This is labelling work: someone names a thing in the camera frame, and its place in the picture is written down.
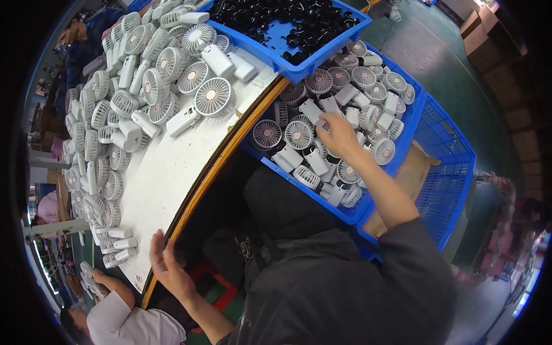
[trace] blue shirt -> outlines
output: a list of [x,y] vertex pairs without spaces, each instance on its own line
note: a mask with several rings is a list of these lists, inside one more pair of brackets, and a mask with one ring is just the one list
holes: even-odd
[[82,68],[103,53],[102,34],[119,20],[128,10],[104,7],[84,21],[86,24],[86,40],[74,41],[67,52],[65,67],[67,68],[67,89],[80,83]]

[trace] white shirt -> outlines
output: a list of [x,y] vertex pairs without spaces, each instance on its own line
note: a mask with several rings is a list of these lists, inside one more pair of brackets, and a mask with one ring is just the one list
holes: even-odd
[[186,331],[169,314],[129,308],[116,291],[96,304],[86,319],[95,345],[179,345]]

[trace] pink shirt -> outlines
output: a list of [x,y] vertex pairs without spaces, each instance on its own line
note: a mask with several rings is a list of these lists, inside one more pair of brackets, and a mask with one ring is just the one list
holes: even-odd
[[54,223],[56,221],[57,212],[58,207],[56,192],[51,192],[47,196],[40,199],[38,203],[38,210],[36,211],[38,217],[44,219],[48,224]]

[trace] blue plastic bin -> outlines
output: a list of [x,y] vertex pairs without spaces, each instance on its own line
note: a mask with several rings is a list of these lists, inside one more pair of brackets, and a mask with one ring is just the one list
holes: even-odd
[[[430,94],[426,96],[414,139],[426,153],[442,161],[439,166],[429,168],[415,203],[437,247],[443,250],[468,196],[476,161],[475,151]],[[377,240],[362,229],[374,209],[375,205],[372,205],[357,229],[362,237],[377,244]]]
[[[372,46],[367,44],[367,47],[368,49],[379,54],[379,51],[373,48]],[[382,54],[380,55],[383,62],[392,71],[402,75],[405,78],[406,82],[412,84],[412,86],[414,86],[414,89],[416,90],[416,100],[414,101],[414,103],[407,106],[407,109],[402,116],[402,121],[405,123],[405,127],[402,131],[402,134],[395,141],[395,157],[391,160],[389,164],[382,166],[382,168],[385,170],[387,174],[389,174],[390,176],[394,176],[395,173],[397,172],[397,169],[401,166],[402,159],[404,158],[406,151],[408,150],[408,147],[410,145],[410,142],[412,141],[414,130],[416,129],[416,125],[418,124],[418,121],[420,119],[420,113],[425,103],[426,93],[423,91],[422,85],[418,83],[414,78],[412,78],[412,76],[406,73],[396,63],[389,60],[385,55],[382,55]],[[263,115],[263,118],[274,119],[272,107],[270,107],[265,112],[265,114]],[[263,162],[270,169],[276,171],[280,176],[282,176],[283,178],[285,178],[286,180],[288,180],[289,182],[297,186],[297,188],[301,189],[308,196],[310,196],[315,201],[320,203],[322,206],[327,208],[331,213],[335,214],[338,218],[340,218],[347,224],[357,224],[361,220],[361,218],[365,215],[366,210],[368,210],[369,207],[371,207],[373,204],[370,194],[368,194],[366,189],[363,189],[362,197],[354,207],[348,209],[343,205],[339,205],[337,208],[335,208],[334,206],[330,205],[328,201],[326,201],[323,197],[316,194],[312,189],[300,183],[292,175],[283,171],[280,167],[278,167],[274,162],[270,160],[270,157],[266,157],[261,152],[257,151],[251,145],[250,135],[248,135],[244,139],[244,141],[242,141],[241,147],[244,148],[246,151],[248,151],[252,156],[256,157],[261,162]]]
[[[247,37],[246,35],[230,29],[222,24],[208,20],[207,24],[213,26],[217,31],[224,33],[233,45],[238,46],[259,60],[266,63],[268,66],[272,66],[275,72],[279,72],[281,75],[291,80],[292,83],[298,83],[303,80],[307,75],[311,75],[314,69],[320,66],[324,61],[328,60],[331,55],[335,54],[339,49],[346,46],[349,42],[357,39],[358,34],[368,24],[371,23],[371,19],[361,11],[342,3],[338,0],[332,1],[335,7],[342,8],[344,11],[351,11],[351,15],[354,19],[360,19],[360,23],[348,29],[338,37],[331,40],[324,47],[320,48],[314,54],[309,56],[301,64],[295,66],[282,57],[284,51],[288,51],[291,54],[300,51],[298,47],[290,48],[285,39],[282,36],[289,35],[289,30],[294,29],[291,23],[280,23],[275,20],[272,24],[274,27],[268,29],[266,37],[271,37],[266,41],[266,46],[263,46],[259,42]],[[213,1],[210,1],[200,8],[198,12],[207,12],[213,6]]]

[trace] white table surface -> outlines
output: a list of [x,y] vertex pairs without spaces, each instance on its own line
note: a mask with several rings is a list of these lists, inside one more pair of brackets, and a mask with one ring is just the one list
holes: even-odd
[[[257,67],[258,74],[249,83],[231,80],[235,91],[235,109],[244,114],[257,98],[278,77],[272,68],[242,49],[238,55]],[[193,100],[180,97],[180,105]],[[120,199],[122,219],[120,227],[131,228],[138,239],[138,255],[119,267],[142,293],[150,272],[150,240],[157,229],[169,228],[184,198],[225,139],[229,127],[236,124],[238,116],[232,112],[222,118],[202,118],[192,128],[176,138],[163,130],[142,152],[132,156],[124,173],[125,192]]]

